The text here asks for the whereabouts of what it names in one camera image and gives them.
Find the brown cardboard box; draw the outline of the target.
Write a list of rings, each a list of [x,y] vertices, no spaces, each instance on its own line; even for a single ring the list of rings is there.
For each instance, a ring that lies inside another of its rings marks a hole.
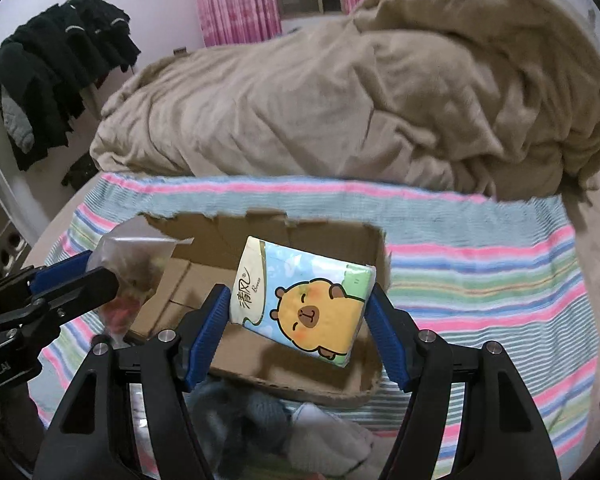
[[[180,244],[131,336],[146,340],[177,326],[222,284],[230,322],[212,373],[337,408],[356,408],[377,391],[380,357],[366,323],[350,311],[374,285],[388,284],[377,226],[291,220],[277,211],[147,220]]]

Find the striped pastel towel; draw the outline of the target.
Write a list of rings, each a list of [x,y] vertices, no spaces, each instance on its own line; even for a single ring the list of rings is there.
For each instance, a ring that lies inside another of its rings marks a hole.
[[[47,228],[30,261],[93,248],[117,224],[147,212],[243,214],[361,221],[381,229],[388,295],[452,344],[500,342],[538,407],[560,472],[580,466],[598,336],[558,197],[498,203],[479,195],[317,178],[95,178]]]

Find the white socks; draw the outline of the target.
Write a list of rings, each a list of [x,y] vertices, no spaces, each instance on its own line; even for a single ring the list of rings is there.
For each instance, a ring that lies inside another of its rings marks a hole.
[[[294,469],[344,477],[366,462],[373,445],[362,426],[303,403],[291,415],[286,459]]]

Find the capybara tissue pack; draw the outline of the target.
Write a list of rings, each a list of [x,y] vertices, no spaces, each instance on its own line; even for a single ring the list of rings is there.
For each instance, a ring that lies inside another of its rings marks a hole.
[[[345,367],[375,283],[373,266],[250,236],[230,294],[230,322]]]

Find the pink curtain left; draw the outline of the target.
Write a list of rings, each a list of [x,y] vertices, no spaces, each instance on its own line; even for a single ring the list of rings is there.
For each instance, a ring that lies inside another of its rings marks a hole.
[[[282,33],[277,0],[196,0],[207,47],[255,44]]]

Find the clear plastic snack bag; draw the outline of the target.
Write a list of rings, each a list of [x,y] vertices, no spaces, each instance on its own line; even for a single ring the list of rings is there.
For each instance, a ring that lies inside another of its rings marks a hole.
[[[193,240],[166,235],[144,216],[126,220],[100,238],[86,268],[101,266],[117,277],[117,295],[97,309],[105,333],[116,347],[124,346],[123,338],[140,308],[155,295],[175,248]]]

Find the tan crumpled blanket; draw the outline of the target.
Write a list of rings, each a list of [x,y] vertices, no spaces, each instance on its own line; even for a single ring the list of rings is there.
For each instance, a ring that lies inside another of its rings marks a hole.
[[[558,0],[363,0],[146,66],[102,108],[91,154],[159,176],[552,195],[600,171],[600,47]]]

